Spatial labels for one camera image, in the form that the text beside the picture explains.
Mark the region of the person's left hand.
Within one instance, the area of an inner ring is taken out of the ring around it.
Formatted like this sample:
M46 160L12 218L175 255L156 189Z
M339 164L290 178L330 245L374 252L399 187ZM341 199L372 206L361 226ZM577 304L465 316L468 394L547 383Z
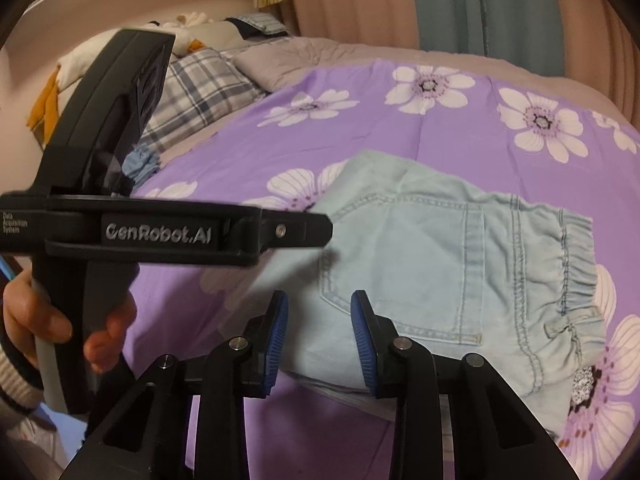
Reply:
M32 272L23 270L3 292L3 321L12 344L34 367L38 366L35 339L64 344L73 335L72 324L32 288ZM104 330L91 334L84 344L84 355L98 374L112 370L124 348L128 328L137 316L134 298L128 294L111 310Z

